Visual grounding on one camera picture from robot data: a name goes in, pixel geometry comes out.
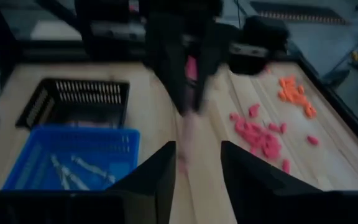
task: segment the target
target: wooden board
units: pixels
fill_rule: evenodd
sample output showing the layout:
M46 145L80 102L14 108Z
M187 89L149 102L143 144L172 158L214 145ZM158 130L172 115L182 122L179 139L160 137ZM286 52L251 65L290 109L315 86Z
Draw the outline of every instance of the wooden board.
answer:
M274 64L270 70L273 75L250 78L222 67L210 79L204 111L195 121L188 177L177 172L171 223L236 222L223 181L220 142L230 140L249 150L234 132L229 113L247 115L254 103L260 104L255 122L288 124L288 132L279 138L282 158L291 161L291 175L323 190L358 189L358 139L297 65ZM301 108L278 99L278 78L289 74L304 84L318 112L315 119L306 119ZM179 138L181 117L158 78L140 63L19 65L0 97L0 188L29 135L15 128L15 122L45 77L129 81L125 125L141 133L139 164L167 141ZM308 134L319 137L318 147L306 142ZM282 160L269 162L280 167Z

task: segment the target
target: blue plastic basket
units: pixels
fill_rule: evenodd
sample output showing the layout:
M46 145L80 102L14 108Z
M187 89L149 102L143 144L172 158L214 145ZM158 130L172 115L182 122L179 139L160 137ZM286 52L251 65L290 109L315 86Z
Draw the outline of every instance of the blue plastic basket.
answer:
M82 158L120 180L136 168L140 134L131 129L40 126L31 132L3 190L62 190L51 155L69 168L90 190L111 186L108 179L71 160ZM70 190L80 190L68 177Z

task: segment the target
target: wooden table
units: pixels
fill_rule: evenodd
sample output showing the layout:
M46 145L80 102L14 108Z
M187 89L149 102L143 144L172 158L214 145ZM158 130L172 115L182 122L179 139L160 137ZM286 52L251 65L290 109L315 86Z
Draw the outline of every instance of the wooden table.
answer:
M177 172L171 223L236 222L223 181L220 142L230 140L249 150L234 132L229 113L245 115L254 103L260 103L255 122L288 124L279 139L282 158L291 161L291 175L323 190L358 189L358 139L296 64L273 64L270 70L273 75L249 78L222 67L210 80L204 113L196 120L188 178ZM315 119L306 119L301 108L278 99L278 77L289 74L304 84L318 112ZM167 141L178 139L181 117L157 77L140 63L19 65L0 98L0 188L29 135L15 128L15 122L45 77L130 81L125 126L141 133L139 164ZM308 134L319 137L318 147L305 141ZM281 162L271 163L280 167Z

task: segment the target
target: basket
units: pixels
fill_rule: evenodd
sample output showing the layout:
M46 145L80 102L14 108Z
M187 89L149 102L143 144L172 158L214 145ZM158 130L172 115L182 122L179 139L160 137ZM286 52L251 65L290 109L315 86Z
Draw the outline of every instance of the basket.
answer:
M16 122L32 129L40 124L124 124L129 83L46 78L35 89Z
M80 158L118 181L136 168L139 139L139 132L130 129L39 126L31 132L2 189L87 190L69 175L65 177L70 188L63 187L61 168L64 166L89 190L104 190L114 182L89 171L73 158ZM52 156L61 167L54 166Z

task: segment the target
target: orange clay piece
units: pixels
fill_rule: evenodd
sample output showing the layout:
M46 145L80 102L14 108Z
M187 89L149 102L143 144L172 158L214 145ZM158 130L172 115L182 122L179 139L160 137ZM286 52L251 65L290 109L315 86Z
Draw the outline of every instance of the orange clay piece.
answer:
M279 84L283 88L282 91L278 92L278 97L282 101L302 106L305 111L305 115L308 118L314 118L316 116L316 109L312 107L311 103L304 95L305 88L303 85L296 86L295 76L280 78Z

